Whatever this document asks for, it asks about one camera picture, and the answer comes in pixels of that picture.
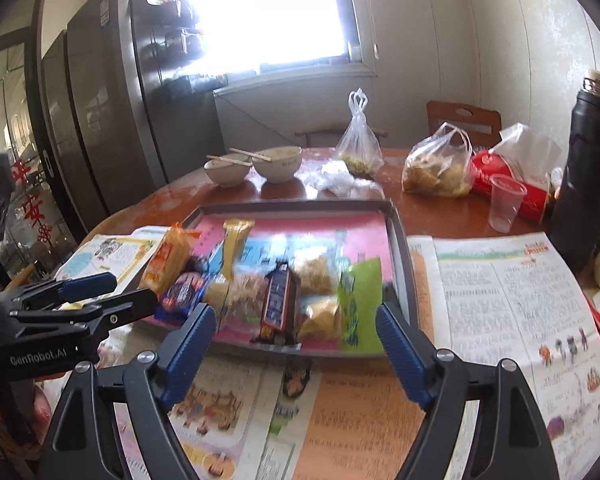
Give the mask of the person's left hand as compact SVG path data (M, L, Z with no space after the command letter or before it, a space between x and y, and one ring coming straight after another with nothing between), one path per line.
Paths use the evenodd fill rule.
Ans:
M38 380L0 382L0 456L38 460L52 416Z

